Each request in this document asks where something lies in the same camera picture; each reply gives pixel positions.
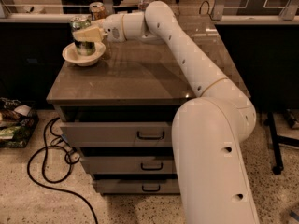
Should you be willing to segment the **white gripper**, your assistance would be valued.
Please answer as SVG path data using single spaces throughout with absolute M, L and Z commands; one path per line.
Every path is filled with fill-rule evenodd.
M 113 14 L 105 19 L 91 21 L 92 26 L 77 30 L 72 35 L 79 42 L 102 42 L 105 37 L 109 42 L 124 42 L 123 18 L 123 14 Z

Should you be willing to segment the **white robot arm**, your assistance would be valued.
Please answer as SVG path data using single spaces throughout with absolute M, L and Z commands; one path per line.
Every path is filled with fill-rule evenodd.
M 113 14 L 74 33 L 77 41 L 162 39 L 194 98 L 172 123 L 172 147 L 187 224 L 260 224 L 240 144 L 256 123 L 250 99 L 181 29 L 164 2 Z

